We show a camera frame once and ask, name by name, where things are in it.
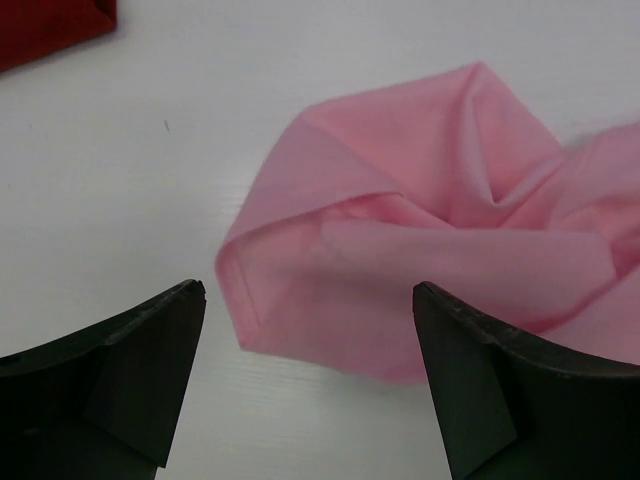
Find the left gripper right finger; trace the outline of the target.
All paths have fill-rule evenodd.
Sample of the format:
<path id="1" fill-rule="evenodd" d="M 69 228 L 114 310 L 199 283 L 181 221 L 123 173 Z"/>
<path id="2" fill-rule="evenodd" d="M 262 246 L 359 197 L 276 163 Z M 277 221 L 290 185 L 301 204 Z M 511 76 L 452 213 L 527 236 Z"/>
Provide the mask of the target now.
<path id="1" fill-rule="evenodd" d="M 430 282 L 413 315 L 455 479 L 635 479 L 639 369 L 487 315 Z"/>

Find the pink t shirt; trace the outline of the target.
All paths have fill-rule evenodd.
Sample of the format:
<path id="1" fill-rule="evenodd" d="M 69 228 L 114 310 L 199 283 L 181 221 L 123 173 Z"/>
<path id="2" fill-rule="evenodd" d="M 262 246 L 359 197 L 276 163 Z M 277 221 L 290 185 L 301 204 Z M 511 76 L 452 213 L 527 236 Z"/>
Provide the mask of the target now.
<path id="1" fill-rule="evenodd" d="M 426 378 L 424 281 L 585 353 L 639 359 L 639 126 L 573 148 L 484 64 L 301 112 L 216 258 L 241 348 Z"/>

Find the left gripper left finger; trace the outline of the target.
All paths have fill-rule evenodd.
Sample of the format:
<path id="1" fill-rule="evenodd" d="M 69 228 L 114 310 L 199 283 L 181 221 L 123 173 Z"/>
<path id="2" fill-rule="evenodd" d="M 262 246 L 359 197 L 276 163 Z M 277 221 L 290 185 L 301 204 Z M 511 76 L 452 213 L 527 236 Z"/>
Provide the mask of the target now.
<path id="1" fill-rule="evenodd" d="M 206 309 L 189 279 L 1 359 L 4 479 L 153 479 L 166 467 Z"/>

